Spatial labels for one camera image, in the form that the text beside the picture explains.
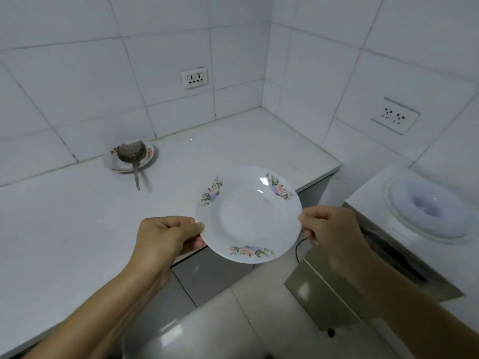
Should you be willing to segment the person's left hand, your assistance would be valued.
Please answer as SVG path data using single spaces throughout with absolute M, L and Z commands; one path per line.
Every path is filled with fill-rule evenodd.
M 168 240 L 168 230 L 179 225 L 197 223 L 192 217 L 167 216 L 144 219 L 139 226 L 136 243 L 127 264 L 129 272 L 150 282 L 165 285 L 171 266 L 180 256 L 190 254 L 204 245 L 177 245 Z

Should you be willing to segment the person's right hand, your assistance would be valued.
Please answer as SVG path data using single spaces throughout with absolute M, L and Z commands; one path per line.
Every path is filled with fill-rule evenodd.
M 330 210 L 330 218 L 322 230 L 302 229 L 313 245 L 325 250 L 332 270 L 351 280 L 361 264 L 372 255 L 355 214 L 344 207 L 316 205 L 305 209 Z

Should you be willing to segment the person's left forearm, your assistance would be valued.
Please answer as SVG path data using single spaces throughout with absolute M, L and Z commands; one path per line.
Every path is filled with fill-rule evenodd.
M 172 261 L 128 265 L 81 304 L 23 359 L 103 359 L 168 282 Z

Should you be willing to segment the person's right forearm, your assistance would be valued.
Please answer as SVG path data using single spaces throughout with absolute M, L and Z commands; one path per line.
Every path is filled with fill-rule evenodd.
M 374 252 L 342 261 L 344 277 L 377 309 L 416 359 L 479 359 L 479 334 Z

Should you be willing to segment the white wall socket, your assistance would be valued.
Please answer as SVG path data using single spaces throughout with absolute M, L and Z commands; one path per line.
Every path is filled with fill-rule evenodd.
M 206 67 L 200 67 L 181 72 L 183 87 L 190 90 L 202 87 L 208 84 L 208 73 Z
M 420 116 L 420 112 L 384 97 L 380 112 L 376 112 L 371 120 L 398 135 L 404 136 Z

